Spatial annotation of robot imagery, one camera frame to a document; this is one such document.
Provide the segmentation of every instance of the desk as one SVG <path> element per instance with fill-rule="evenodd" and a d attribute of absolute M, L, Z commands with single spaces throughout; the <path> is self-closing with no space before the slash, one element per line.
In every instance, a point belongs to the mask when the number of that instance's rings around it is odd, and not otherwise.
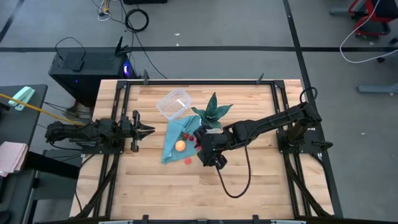
<path fill-rule="evenodd" d="M 290 106 L 299 103 L 302 91 L 300 80 L 284 80 Z M 110 118 L 113 107 L 116 80 L 103 80 L 99 88 L 94 119 Z M 113 197 L 111 219 L 138 219 L 149 215 L 151 220 L 170 219 L 251 219 L 293 218 L 284 160 L 278 151 L 275 131 L 260 135 L 249 145 L 252 166 L 252 182 L 247 193 L 239 199 L 229 198 L 223 191 L 214 167 L 203 167 L 199 158 L 192 157 L 192 164 L 183 161 L 161 164 L 167 119 L 155 104 L 175 88 L 184 88 L 192 97 L 192 106 L 206 108 L 215 91 L 219 105 L 233 104 L 226 116 L 220 119 L 223 126 L 245 119 L 261 119 L 275 114 L 269 85 L 136 85 L 129 92 L 127 114 L 133 110 L 141 114 L 141 121 L 156 128 L 156 132 L 139 142 L 140 151 L 129 150 L 126 140 L 121 155 Z M 123 102 L 119 99 L 116 121 L 119 120 Z M 193 114 L 187 110 L 182 116 Z M 244 150 L 225 152 L 228 163 L 221 171 L 227 189 L 240 193 L 248 179 Z M 322 166 L 309 155 L 301 155 L 307 188 L 318 203 L 333 213 Z M 98 185 L 102 155 L 95 155 L 80 171 L 77 194 L 82 205 L 86 204 Z M 298 204 L 302 205 L 298 190 Z M 100 215 L 103 215 L 106 193 L 103 196 Z M 71 216 L 79 212 L 73 201 Z"/>
<path fill-rule="evenodd" d="M 42 107 L 47 85 L 28 85 L 35 90 L 29 104 Z M 0 86 L 0 93 L 14 96 L 24 86 Z M 8 104 L 8 100 L 0 98 L 0 102 Z M 4 141 L 21 142 L 30 146 L 36 128 L 39 112 L 24 108 L 16 111 L 11 108 L 3 113 L 0 119 L 0 143 Z M 12 213 L 11 223 L 26 223 L 29 216 L 30 193 L 35 178 L 35 170 L 25 170 L 7 177 L 6 189 L 0 202 L 0 210 Z"/>

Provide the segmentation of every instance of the black floor stripe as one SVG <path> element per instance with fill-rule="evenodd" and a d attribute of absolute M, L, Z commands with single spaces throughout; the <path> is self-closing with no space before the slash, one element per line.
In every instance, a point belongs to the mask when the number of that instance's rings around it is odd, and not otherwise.
<path fill-rule="evenodd" d="M 14 18 L 17 16 L 18 10 L 21 8 L 22 4 L 24 3 L 25 0 L 19 0 L 17 5 L 15 6 L 14 10 L 11 13 L 11 16 L 8 18 L 6 25 L 2 28 L 0 32 L 0 43 L 3 40 L 3 38 L 6 36 L 8 29 L 10 28 L 12 22 L 14 21 Z"/>
<path fill-rule="evenodd" d="M 191 47 L 144 47 L 147 52 L 201 52 L 201 51 L 261 51 L 295 52 L 295 47 L 271 46 L 191 46 Z M 114 47 L 86 47 L 86 49 L 114 49 Z M 343 52 L 391 52 L 398 47 L 343 47 Z M 140 47 L 133 47 L 133 52 L 142 52 Z M 301 52 L 339 52 L 338 47 L 301 47 Z M 0 47 L 0 52 L 55 52 L 53 47 Z"/>
<path fill-rule="evenodd" d="M 294 25 L 293 15 L 292 15 L 292 11 L 290 10 L 289 1 L 283 0 L 283 2 L 284 2 L 287 20 L 289 23 L 290 33 L 292 34 L 292 38 L 293 38 L 293 43 L 294 43 L 294 47 L 295 47 L 295 51 L 296 51 L 298 65 L 300 67 L 300 71 L 301 71 L 302 78 L 303 78 L 304 88 L 310 88 L 311 87 L 310 77 L 308 76 L 307 68 L 305 66 L 303 52 L 302 52 L 302 48 L 300 46 L 299 37 L 297 35 L 297 30 Z M 312 91 L 307 92 L 307 98 L 309 101 L 313 100 Z M 325 137 L 323 135 L 322 126 L 321 125 L 317 126 L 316 130 L 317 130 L 317 133 L 319 134 L 320 140 L 324 141 Z M 328 182 L 328 190 L 329 190 L 330 199 L 331 199 L 331 203 L 332 203 L 333 210 L 334 210 L 334 215 L 336 217 L 343 218 L 343 211 L 341 210 L 341 204 L 340 204 L 340 200 L 338 198 L 338 192 L 337 192 L 337 188 L 336 188 L 335 178 L 333 176 L 333 171 L 331 169 L 331 164 L 330 164 L 330 158 L 329 158 L 329 154 L 327 151 L 322 152 L 322 158 L 323 158 L 323 168 L 324 168 L 325 174 L 327 175 L 326 179 Z"/>

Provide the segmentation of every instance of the wooden table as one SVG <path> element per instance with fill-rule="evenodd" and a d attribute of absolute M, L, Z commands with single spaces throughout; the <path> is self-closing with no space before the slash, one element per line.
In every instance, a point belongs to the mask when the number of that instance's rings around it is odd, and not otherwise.
<path fill-rule="evenodd" d="M 94 119 L 110 118 L 116 82 L 101 82 Z M 285 80 L 285 85 L 289 105 L 298 104 L 302 91 L 300 80 Z M 203 167 L 197 156 L 192 157 L 190 165 L 183 161 L 161 163 L 167 119 L 155 104 L 175 88 L 186 89 L 193 99 L 192 106 L 197 108 L 205 109 L 214 91 L 219 105 L 233 104 L 228 114 L 220 119 L 223 126 L 275 114 L 269 85 L 132 86 L 127 114 L 131 118 L 132 111 L 138 110 L 141 121 L 156 127 L 156 132 L 139 143 L 138 153 L 131 152 L 131 140 L 126 141 L 124 154 L 119 160 L 111 219 L 141 219 L 143 215 L 158 220 L 251 219 L 255 214 L 263 219 L 293 218 L 284 162 L 277 149 L 275 131 L 260 135 L 249 145 L 251 186 L 238 199 L 229 198 L 224 193 L 215 168 Z M 116 120 L 121 114 L 123 95 L 124 92 L 121 93 Z M 187 110 L 181 117 L 192 114 Z M 244 150 L 227 151 L 224 155 L 228 164 L 221 173 L 226 187 L 230 193 L 238 194 L 248 180 Z M 333 213 L 322 166 L 309 155 L 300 157 L 307 188 L 327 212 Z M 102 155 L 96 155 L 81 168 L 77 194 L 83 206 L 97 188 L 102 160 Z M 303 214 L 300 191 L 296 189 L 300 213 Z M 100 215 L 104 213 L 104 201 Z M 70 215 L 78 212 L 78 204 L 74 200 Z"/>

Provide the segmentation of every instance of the red chair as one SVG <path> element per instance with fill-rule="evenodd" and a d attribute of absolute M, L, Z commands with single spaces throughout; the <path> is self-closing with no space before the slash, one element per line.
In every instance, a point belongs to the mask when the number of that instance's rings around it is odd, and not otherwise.
<path fill-rule="evenodd" d="M 353 10 L 357 6 L 359 0 L 355 0 L 348 9 L 352 15 L 351 18 L 357 19 L 354 29 L 362 25 L 369 19 L 370 14 L 373 12 L 378 0 L 363 0 L 356 11 Z M 377 5 L 376 11 L 370 20 L 359 28 L 357 35 L 371 35 L 382 36 L 390 33 L 389 22 L 398 18 L 398 7 L 395 0 L 380 0 Z"/>

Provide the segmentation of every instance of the computer tower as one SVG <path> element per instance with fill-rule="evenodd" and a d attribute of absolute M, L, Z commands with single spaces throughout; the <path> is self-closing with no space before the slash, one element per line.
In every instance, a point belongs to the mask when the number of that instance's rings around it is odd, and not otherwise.
<path fill-rule="evenodd" d="M 137 78 L 126 52 L 109 48 L 58 50 L 49 75 L 78 102 L 94 107 L 101 80 Z"/>

